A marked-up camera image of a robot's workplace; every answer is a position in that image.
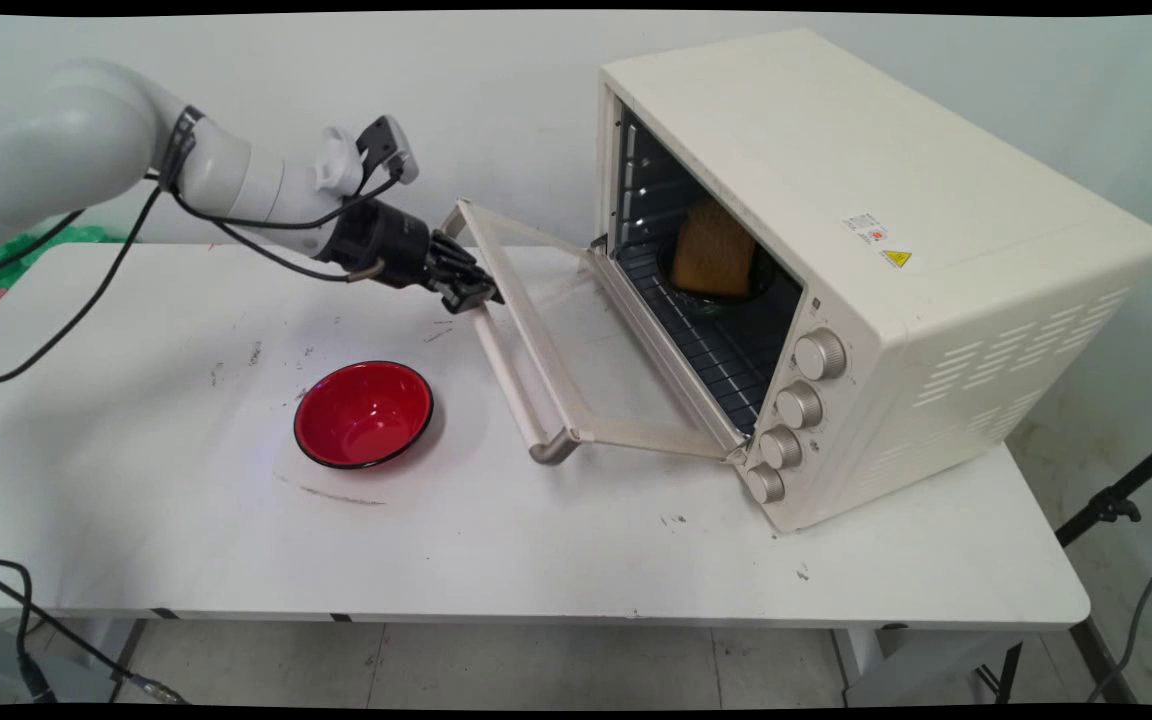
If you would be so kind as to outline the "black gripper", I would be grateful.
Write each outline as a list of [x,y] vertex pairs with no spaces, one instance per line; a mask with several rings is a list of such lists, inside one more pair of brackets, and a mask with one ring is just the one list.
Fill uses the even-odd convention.
[[361,202],[340,214],[320,260],[397,290],[425,286],[442,297],[449,314],[506,304],[495,279],[465,247],[380,200]]

